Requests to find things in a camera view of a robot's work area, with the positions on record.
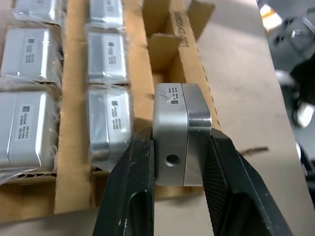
table surface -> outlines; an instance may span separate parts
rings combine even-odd
[[[255,0],[213,0],[216,9],[198,41],[221,127],[248,157],[295,235],[315,232],[315,213],[274,72]],[[91,235],[96,210],[0,225],[2,236]],[[156,202],[155,235],[213,235],[204,196]]]

wrapped metal part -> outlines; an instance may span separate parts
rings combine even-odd
[[[104,29],[124,28],[122,0],[90,0],[90,24]]]
[[[117,32],[88,32],[89,83],[129,84],[126,41]]]
[[[2,83],[50,82],[60,87],[60,48],[47,28],[10,28],[2,59]]]
[[[32,170],[52,171],[58,103],[48,92],[0,93],[0,184]]]
[[[63,0],[16,0],[13,15],[21,21],[62,25]]]
[[[91,164],[111,172],[133,136],[130,91],[124,87],[91,88],[87,111]]]

cardboard flap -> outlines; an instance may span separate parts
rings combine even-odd
[[[144,0],[142,15],[147,36],[163,28],[169,12],[170,0]]]
[[[167,70],[178,53],[181,37],[173,34],[153,34],[148,40],[152,71]]]
[[[214,9],[215,5],[213,3],[199,2],[197,0],[192,0],[190,3],[187,14],[196,41],[201,36]]]

cardboard tray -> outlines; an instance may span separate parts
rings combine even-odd
[[[157,83],[199,84],[210,108],[213,127],[218,114],[196,45],[210,18],[212,4],[183,0],[125,0],[129,69],[135,130],[152,127]],[[86,119],[88,0],[68,1],[63,65],[62,111],[57,178],[32,176],[0,186],[0,220],[43,217],[99,206],[108,174],[91,171]],[[156,187],[156,199],[203,193],[202,187]]]

silver metal part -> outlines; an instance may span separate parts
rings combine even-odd
[[[49,29],[11,28],[6,34],[1,76],[14,83],[61,83],[59,45]]]
[[[44,91],[0,93],[0,169],[51,171],[58,134],[55,101]]]
[[[90,22],[105,29],[124,24],[122,0],[90,0]]]
[[[158,185],[201,186],[212,119],[198,85],[159,84],[153,140]]]
[[[89,32],[89,83],[129,83],[124,38],[119,33]]]
[[[63,0],[16,0],[14,16],[21,21],[61,25]]]
[[[91,89],[88,95],[91,163],[111,172],[133,135],[130,93],[126,88]]]

